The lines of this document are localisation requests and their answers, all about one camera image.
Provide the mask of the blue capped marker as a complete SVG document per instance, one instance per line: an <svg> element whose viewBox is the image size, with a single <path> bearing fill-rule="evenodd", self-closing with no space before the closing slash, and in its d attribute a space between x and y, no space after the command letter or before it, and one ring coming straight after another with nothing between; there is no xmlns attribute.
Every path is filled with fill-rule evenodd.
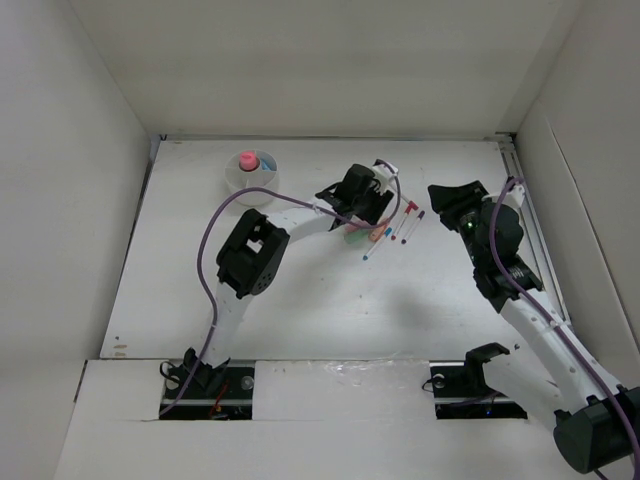
<svg viewBox="0 0 640 480"><path fill-rule="evenodd" d="M384 241L391 235L392 228L388 227L378 238L378 240L371 246L371 248L363 255L362 260L368 261L373 254L383 245Z"/></svg>

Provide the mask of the blue correction tape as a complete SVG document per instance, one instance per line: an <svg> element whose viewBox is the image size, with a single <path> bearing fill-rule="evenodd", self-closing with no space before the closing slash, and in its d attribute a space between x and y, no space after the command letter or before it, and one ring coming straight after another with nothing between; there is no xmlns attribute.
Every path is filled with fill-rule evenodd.
<svg viewBox="0 0 640 480"><path fill-rule="evenodd" d="M261 166L263 171L276 171L277 170L277 164L275 163L275 161L273 159L261 158L260 159L260 166Z"/></svg>

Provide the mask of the red capped marker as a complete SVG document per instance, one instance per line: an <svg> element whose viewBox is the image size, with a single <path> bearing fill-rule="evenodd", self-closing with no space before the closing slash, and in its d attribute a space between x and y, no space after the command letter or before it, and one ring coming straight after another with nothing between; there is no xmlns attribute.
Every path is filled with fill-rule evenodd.
<svg viewBox="0 0 640 480"><path fill-rule="evenodd" d="M398 235L400 234L400 230L402 229L402 227L404 226L406 220L408 219L408 217L410 216L410 214L417 210L418 206L415 202L410 201L407 205L407 207L405 208L404 212L402 213L402 215L400 216L400 219L398 220L398 222L396 223L396 225L392 228L391 234L390 234L390 239L391 240L395 240Z"/></svg>

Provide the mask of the green correction tape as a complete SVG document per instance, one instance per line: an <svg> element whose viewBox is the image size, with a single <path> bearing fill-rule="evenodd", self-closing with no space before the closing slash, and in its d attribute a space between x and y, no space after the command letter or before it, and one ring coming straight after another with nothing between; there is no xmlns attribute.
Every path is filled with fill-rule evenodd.
<svg viewBox="0 0 640 480"><path fill-rule="evenodd" d="M368 230L354 230L349 231L344 236L344 241L348 245L355 245L358 242L364 241L369 237Z"/></svg>

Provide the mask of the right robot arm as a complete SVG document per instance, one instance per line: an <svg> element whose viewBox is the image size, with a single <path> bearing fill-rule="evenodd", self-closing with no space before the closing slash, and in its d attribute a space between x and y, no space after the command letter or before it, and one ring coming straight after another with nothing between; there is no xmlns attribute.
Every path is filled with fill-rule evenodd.
<svg viewBox="0 0 640 480"><path fill-rule="evenodd" d="M499 343L467 352L462 381L473 393L505 395L552 434L565 462L599 474L624 457L639 459L639 390L609 373L557 313L541 280L522 260L519 210L525 188L511 177L498 194L478 181L430 185L431 207L460 235L482 296L513 327L546 373Z"/></svg>

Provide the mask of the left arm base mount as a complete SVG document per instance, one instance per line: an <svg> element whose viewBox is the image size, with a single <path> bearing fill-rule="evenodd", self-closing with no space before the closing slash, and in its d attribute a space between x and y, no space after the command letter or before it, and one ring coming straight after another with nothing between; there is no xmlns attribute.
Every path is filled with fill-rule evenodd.
<svg viewBox="0 0 640 480"><path fill-rule="evenodd" d="M190 348L179 364L169 360L160 364L159 373L164 380L164 390L159 419L251 420L256 364L230 359L216 368L199 364L186 390L181 393L195 362L196 352Z"/></svg>

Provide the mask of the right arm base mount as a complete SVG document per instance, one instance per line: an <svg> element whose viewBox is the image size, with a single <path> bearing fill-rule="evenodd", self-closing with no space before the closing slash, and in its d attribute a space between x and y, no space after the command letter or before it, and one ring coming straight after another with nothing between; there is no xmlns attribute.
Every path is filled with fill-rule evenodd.
<svg viewBox="0 0 640 480"><path fill-rule="evenodd" d="M490 388L483 367L510 351L493 342L476 347L463 360L429 362L422 390L433 395L438 420L488 420L528 418L527 412L501 392Z"/></svg>

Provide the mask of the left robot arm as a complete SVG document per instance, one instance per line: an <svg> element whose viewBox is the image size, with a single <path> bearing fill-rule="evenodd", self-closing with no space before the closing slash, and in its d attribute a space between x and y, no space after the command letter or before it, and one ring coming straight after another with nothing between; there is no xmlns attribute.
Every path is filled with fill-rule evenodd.
<svg viewBox="0 0 640 480"><path fill-rule="evenodd" d="M263 214L246 210L216 256L216 287L204 273L204 253L209 236L224 209L236 198L260 193L288 202L290 209ZM232 194L214 212L197 252L196 271L211 302L212 320L199 352L188 350L183 358L185 382L201 396L212 396L222 387L230 360L228 349L250 302L272 284L291 244L306 237L328 233L343 225L375 229L391 201L393 212L401 202L398 170L384 160L373 166L352 165L343 179L303 201L265 187L248 187Z"/></svg>

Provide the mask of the pink capped marker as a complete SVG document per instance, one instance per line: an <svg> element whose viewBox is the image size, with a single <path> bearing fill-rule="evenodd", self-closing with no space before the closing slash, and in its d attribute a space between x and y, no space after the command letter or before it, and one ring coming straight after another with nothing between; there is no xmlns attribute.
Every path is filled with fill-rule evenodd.
<svg viewBox="0 0 640 480"><path fill-rule="evenodd" d="M407 204L407 210L416 210L418 206L410 200L404 193L399 193L400 198Z"/></svg>

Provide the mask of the orange correction tape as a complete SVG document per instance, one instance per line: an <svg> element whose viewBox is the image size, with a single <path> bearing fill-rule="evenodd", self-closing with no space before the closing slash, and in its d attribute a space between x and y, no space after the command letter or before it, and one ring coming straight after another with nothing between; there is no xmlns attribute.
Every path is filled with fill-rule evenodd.
<svg viewBox="0 0 640 480"><path fill-rule="evenodd" d="M385 218L384 222L379 227L373 229L369 233L368 239L373 243L377 243L381 238L385 236L385 232L390 228L390 224L391 218Z"/></svg>

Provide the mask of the purple capped marker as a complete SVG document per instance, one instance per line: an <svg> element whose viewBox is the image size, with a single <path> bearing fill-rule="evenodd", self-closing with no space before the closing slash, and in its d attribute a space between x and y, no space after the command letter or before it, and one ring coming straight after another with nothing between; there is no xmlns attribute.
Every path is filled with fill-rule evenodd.
<svg viewBox="0 0 640 480"><path fill-rule="evenodd" d="M415 230L419 226L421 220L424 218L424 215L425 215L425 211L420 210L417 216L415 217L415 219L412 221L411 225L409 226L409 229L407 230L406 234L401 239L402 245L406 245L408 243L409 239L411 238L411 236L414 234Z"/></svg>

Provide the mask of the pink glue bottle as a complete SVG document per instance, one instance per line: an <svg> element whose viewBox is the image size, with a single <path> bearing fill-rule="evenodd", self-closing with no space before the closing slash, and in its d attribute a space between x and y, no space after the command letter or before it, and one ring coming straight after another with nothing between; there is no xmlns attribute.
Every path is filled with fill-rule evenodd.
<svg viewBox="0 0 640 480"><path fill-rule="evenodd" d="M239 168L244 172L252 172L261 166L261 161L254 151L244 151L239 154Z"/></svg>

